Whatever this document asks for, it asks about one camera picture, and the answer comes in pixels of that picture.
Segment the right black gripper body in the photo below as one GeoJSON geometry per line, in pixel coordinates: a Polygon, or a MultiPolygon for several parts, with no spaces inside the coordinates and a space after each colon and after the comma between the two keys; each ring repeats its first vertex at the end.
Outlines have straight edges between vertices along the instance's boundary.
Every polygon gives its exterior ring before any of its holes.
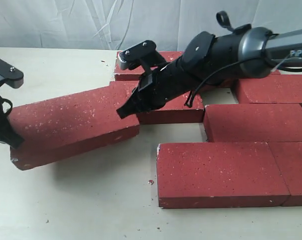
{"type": "Polygon", "coordinates": [[[132,93],[132,104],[136,112],[157,110],[193,89],[194,80],[183,69],[181,60],[177,59],[141,77],[132,93]]]}

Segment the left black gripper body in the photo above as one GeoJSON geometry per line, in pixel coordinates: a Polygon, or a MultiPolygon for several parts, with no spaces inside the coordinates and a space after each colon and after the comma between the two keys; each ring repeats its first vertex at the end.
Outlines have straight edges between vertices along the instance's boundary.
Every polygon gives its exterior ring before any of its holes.
{"type": "Polygon", "coordinates": [[[8,116],[11,113],[12,108],[12,102],[0,96],[0,143],[3,144],[6,144],[4,142],[4,134],[7,131],[13,130],[8,120],[8,116]]]}

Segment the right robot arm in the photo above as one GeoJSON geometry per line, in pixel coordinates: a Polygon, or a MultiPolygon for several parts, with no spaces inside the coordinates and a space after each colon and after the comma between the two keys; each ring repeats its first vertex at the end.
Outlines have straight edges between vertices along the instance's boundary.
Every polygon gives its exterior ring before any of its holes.
{"type": "Polygon", "coordinates": [[[137,87],[117,110],[122,119],[158,110],[183,94],[188,94],[185,105],[191,107],[206,86],[218,87],[231,79],[262,79],[274,69],[302,72],[302,29],[276,34],[247,24],[219,37],[203,31],[170,62],[152,40],[145,40],[120,52],[118,65],[122,70],[144,69],[137,87]]]}

